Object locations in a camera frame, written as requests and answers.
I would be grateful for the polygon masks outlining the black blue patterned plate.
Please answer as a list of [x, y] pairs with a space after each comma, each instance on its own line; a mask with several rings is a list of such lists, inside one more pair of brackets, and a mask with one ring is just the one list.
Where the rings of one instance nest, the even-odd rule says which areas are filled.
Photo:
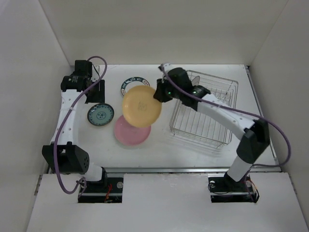
[[102, 127], [108, 125], [114, 118], [114, 109], [106, 103], [98, 103], [92, 106], [87, 113], [90, 124]]

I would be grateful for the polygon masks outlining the yellow bear plate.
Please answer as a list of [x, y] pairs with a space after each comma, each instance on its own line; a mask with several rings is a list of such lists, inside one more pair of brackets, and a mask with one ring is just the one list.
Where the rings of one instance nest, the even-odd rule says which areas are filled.
[[123, 97], [122, 112], [125, 120], [134, 127], [146, 128], [159, 118], [162, 103], [154, 98], [155, 89], [135, 86]]

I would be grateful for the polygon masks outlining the brown plate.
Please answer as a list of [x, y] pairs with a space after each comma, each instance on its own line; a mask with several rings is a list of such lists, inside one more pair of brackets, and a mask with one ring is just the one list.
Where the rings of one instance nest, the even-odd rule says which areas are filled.
[[150, 86], [150, 83], [148, 80], [146, 80], [143, 77], [131, 77], [126, 79], [120, 87], [120, 92], [122, 97], [125, 96], [125, 94], [133, 87], [135, 86]]

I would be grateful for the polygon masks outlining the metal wire dish rack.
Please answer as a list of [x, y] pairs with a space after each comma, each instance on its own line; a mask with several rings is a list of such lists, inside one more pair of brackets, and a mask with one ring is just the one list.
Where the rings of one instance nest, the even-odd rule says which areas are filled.
[[[193, 70], [187, 71], [190, 80], [200, 76], [199, 85], [207, 88], [228, 107], [236, 107], [239, 83], [236, 80], [218, 77]], [[232, 132], [210, 116], [194, 111], [176, 100], [169, 123], [174, 136], [211, 147], [227, 145], [232, 140]]]

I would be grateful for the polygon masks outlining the pink plate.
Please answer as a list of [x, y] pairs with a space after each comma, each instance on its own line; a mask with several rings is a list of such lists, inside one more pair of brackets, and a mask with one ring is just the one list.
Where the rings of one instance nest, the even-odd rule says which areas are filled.
[[125, 146], [136, 146], [142, 144], [151, 133], [151, 126], [137, 128], [130, 125], [121, 115], [114, 126], [115, 138]]

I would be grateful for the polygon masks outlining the beige plate with line pattern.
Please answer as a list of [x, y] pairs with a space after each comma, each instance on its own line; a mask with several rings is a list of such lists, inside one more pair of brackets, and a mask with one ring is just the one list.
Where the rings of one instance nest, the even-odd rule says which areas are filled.
[[200, 81], [200, 76], [194, 77], [193, 80], [192, 80], [192, 85], [193, 86], [198, 86], [199, 85], [199, 81]]

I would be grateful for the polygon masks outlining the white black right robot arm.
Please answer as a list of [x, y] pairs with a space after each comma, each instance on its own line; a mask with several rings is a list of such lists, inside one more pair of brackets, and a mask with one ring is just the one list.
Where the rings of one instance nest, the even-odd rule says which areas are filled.
[[185, 69], [174, 68], [168, 63], [158, 68], [163, 76], [156, 81], [154, 99], [161, 103], [178, 99], [183, 105], [222, 124], [239, 139], [237, 156], [224, 177], [224, 186], [235, 190], [270, 145], [268, 123], [257, 116], [246, 117], [228, 107], [207, 88], [194, 86]]

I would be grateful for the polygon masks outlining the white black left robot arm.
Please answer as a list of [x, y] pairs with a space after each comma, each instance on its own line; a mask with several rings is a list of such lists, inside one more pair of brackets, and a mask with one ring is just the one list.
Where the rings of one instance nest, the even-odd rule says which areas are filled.
[[94, 81], [92, 70], [90, 59], [76, 60], [73, 73], [63, 77], [56, 131], [50, 144], [42, 147], [42, 155], [58, 179], [63, 174], [79, 174], [101, 192], [108, 186], [105, 170], [90, 161], [89, 154], [79, 146], [78, 135], [84, 105], [105, 102], [105, 81], [102, 76]]

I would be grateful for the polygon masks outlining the aluminium front rail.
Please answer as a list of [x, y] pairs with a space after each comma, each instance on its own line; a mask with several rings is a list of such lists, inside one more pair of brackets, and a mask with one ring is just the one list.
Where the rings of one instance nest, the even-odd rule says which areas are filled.
[[225, 173], [228, 167], [105, 167], [108, 173], [123, 174], [184, 174]]

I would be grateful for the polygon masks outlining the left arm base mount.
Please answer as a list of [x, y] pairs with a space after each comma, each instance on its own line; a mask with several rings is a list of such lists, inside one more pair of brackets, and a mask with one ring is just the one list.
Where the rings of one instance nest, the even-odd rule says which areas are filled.
[[78, 203], [122, 203], [124, 175], [103, 171], [100, 181], [87, 181], [80, 189]]

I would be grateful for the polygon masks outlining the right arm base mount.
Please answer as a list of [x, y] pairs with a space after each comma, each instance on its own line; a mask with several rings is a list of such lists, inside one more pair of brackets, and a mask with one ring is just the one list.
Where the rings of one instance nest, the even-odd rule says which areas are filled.
[[208, 177], [208, 190], [212, 203], [257, 203], [260, 194], [247, 175], [239, 182], [228, 176]]

